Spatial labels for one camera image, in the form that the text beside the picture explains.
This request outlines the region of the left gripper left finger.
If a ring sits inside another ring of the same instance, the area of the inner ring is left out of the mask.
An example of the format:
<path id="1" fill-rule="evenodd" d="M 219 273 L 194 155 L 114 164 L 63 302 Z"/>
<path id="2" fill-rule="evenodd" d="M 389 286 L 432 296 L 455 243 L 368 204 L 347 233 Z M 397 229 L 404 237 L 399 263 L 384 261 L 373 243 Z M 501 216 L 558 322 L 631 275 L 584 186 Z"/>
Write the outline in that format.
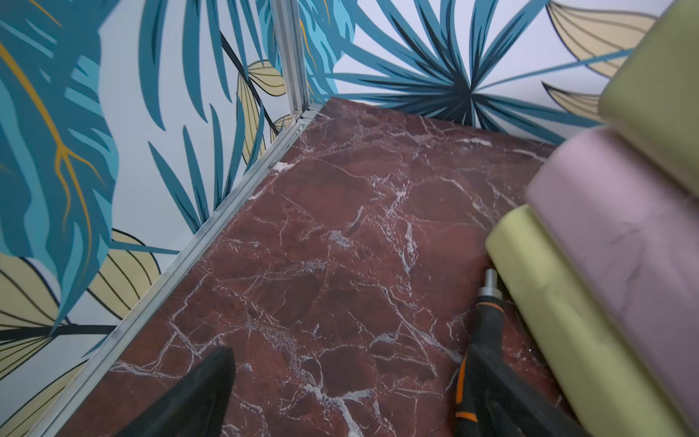
<path id="1" fill-rule="evenodd" d="M 234 353 L 218 347 L 118 436 L 219 436 L 236 376 Z"/>

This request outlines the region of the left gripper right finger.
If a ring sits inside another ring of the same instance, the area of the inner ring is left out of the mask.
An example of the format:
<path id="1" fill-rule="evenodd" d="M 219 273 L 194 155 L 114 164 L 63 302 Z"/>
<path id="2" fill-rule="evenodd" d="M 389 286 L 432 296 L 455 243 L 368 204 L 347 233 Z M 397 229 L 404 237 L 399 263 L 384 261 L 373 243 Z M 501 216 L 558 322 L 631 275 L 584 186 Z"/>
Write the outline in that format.
<path id="1" fill-rule="evenodd" d="M 493 351 L 473 345 L 467 364 L 479 436 L 587 436 L 589 433 L 520 379 Z"/>

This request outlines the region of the pale green drawer cabinet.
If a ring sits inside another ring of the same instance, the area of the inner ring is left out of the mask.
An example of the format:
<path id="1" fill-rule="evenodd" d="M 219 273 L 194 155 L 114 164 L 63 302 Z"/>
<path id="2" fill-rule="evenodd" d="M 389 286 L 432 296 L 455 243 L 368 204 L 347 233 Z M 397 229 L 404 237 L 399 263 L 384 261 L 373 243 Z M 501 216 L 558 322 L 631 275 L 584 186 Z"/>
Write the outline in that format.
<path id="1" fill-rule="evenodd" d="M 698 5 L 661 16 L 555 3 L 602 93 L 548 87 L 566 140 L 486 248 L 584 428 L 698 433 Z"/>

